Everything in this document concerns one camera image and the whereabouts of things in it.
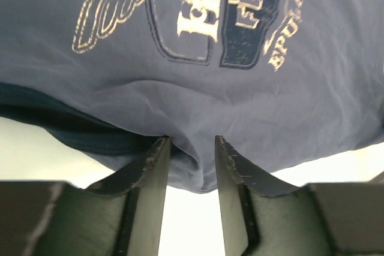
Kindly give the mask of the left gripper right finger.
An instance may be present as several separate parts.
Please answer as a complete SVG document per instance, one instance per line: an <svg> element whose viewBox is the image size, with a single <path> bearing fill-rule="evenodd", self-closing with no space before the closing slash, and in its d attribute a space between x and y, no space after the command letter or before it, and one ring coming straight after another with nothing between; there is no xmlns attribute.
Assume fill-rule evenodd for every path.
<svg viewBox="0 0 384 256"><path fill-rule="evenodd" d="M287 183L215 138L226 255L382 255L383 175Z"/></svg>

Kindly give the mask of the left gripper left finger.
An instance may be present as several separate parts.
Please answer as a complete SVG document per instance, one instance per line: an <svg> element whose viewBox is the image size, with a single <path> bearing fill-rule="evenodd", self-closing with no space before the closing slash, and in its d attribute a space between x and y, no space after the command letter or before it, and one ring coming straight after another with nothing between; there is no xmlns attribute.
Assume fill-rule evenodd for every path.
<svg viewBox="0 0 384 256"><path fill-rule="evenodd" d="M170 139L108 177L1 182L2 255L157 255Z"/></svg>

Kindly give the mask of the blue graphic tank top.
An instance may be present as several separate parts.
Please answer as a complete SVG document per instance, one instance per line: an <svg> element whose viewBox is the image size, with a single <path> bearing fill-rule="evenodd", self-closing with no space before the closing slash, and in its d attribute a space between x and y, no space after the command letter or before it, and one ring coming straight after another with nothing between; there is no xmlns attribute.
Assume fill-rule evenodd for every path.
<svg viewBox="0 0 384 256"><path fill-rule="evenodd" d="M214 138L269 172L383 141L383 0L1 0L1 116L112 170L172 139L216 189Z"/></svg>

